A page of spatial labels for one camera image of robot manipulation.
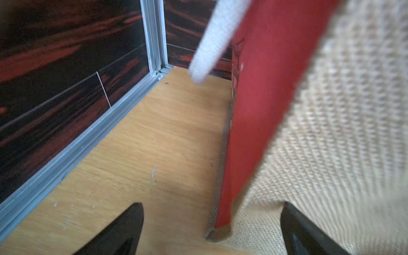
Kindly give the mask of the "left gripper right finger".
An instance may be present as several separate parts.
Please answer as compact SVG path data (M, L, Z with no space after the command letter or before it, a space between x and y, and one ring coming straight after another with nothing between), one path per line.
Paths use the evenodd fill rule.
M280 226L289 255L348 254L306 215L287 201L280 215Z

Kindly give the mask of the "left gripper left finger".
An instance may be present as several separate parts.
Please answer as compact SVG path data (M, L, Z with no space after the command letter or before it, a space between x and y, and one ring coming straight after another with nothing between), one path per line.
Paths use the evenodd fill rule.
M143 205L134 203L75 254L135 255L143 221Z

